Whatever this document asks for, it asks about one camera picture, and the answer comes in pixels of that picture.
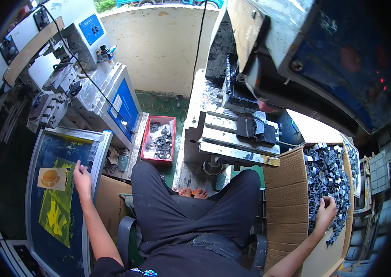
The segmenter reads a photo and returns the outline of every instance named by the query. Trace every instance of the aluminum frame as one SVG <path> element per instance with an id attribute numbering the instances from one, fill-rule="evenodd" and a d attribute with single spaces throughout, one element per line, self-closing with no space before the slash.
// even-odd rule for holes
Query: aluminum frame
<path id="1" fill-rule="evenodd" d="M 49 267 L 40 257 L 34 252 L 33 238 L 31 234 L 31 222 L 30 222 L 30 201 L 31 201 L 31 193 L 33 188 L 33 178 L 34 178 L 34 170 L 36 169 L 36 160 L 41 149 L 41 143 L 43 138 L 46 135 L 55 135 L 55 136 L 63 136 L 63 137 L 75 137 L 79 139 L 89 140 L 89 141 L 98 141 L 99 146 L 97 148 L 97 153 L 95 155 L 94 164 L 91 169 L 91 179 L 92 179 L 92 200 L 95 204 L 95 199 L 97 197 L 97 190 L 99 188 L 100 175 L 102 168 L 104 166 L 104 161 L 106 158 L 106 153 L 108 152 L 108 148 L 113 136 L 113 133 L 110 131 L 103 132 L 94 132 L 88 130 L 79 130 L 79 129 L 70 129 L 64 127 L 57 127 L 55 129 L 46 128 L 39 131 L 37 141 L 33 150 L 33 154 L 31 156 L 30 167 L 28 170 L 27 176 L 27 189 L 25 192 L 25 229 L 27 233 L 28 240 L 28 250 L 30 251 L 32 257 L 39 263 L 39 265 L 48 272 L 53 277 L 60 277 L 51 267 Z M 84 276 L 89 276 L 91 274 L 91 261 L 90 261 L 90 252 L 89 252 L 89 237 L 88 230 L 85 225 L 85 218 L 83 218 L 82 224 L 82 259 L 83 259 L 83 274 Z"/>

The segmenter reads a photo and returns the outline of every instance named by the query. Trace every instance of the person's hand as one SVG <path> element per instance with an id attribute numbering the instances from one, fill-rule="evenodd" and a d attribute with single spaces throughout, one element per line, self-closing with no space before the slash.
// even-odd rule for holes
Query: person's hand
<path id="1" fill-rule="evenodd" d="M 312 232 L 318 239 L 322 239 L 337 214 L 337 205 L 334 197 L 324 196 L 320 200 L 320 207 L 315 217 L 315 228 Z"/>
<path id="2" fill-rule="evenodd" d="M 88 172 L 88 167 L 80 164 L 80 160 L 77 160 L 76 168 L 74 168 L 74 184 L 76 185 L 79 198 L 91 199 L 91 175 Z"/>

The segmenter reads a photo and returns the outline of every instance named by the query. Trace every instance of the white label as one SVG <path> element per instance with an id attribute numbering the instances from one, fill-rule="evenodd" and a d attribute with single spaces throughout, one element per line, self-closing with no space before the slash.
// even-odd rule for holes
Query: white label
<path id="1" fill-rule="evenodd" d="M 117 118 L 117 115 L 120 111 L 122 103 L 123 102 L 121 101 L 120 95 L 117 94 L 117 96 L 115 97 L 114 103 L 113 103 L 113 107 L 111 109 L 111 113 L 114 116 L 114 118 Z"/>

